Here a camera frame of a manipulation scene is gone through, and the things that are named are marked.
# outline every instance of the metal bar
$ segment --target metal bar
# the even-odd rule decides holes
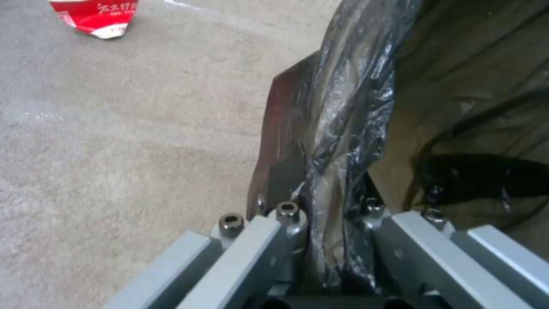
[[[549,308],[546,261],[489,225],[454,233],[451,239],[533,307]]]
[[[219,240],[186,232],[103,308],[175,308],[221,254]]]
[[[385,218],[375,236],[405,293],[428,284],[454,308],[530,308],[416,212]]]
[[[177,308],[242,308],[267,295],[292,248],[285,227],[256,216]]]

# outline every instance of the bolt head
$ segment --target bolt head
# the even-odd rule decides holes
[[[299,222],[299,206],[294,202],[282,202],[276,207],[276,219],[282,225]]]
[[[421,212],[421,215],[438,230],[444,229],[444,225],[446,225],[446,222],[448,221],[437,208],[427,208]]]
[[[235,238],[244,229],[244,218],[238,213],[227,213],[219,219],[219,232],[229,238]]]

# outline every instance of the plastic bag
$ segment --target plastic bag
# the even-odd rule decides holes
[[[344,0],[319,52],[274,79],[248,218],[301,196],[311,223],[309,290],[338,292],[346,282],[363,291],[378,288],[360,203],[393,107],[393,54],[418,5]]]
[[[385,154],[369,169],[393,212],[438,207],[458,228],[493,224],[549,256],[548,8],[424,2],[396,57]]]

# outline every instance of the crumpled wrapper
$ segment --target crumpled wrapper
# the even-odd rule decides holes
[[[49,0],[69,26],[101,39],[126,32],[139,0]]]

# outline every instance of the red and white wrapper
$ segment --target red and white wrapper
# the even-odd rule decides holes
[[[122,36],[139,0],[49,0],[69,26],[102,39]]]

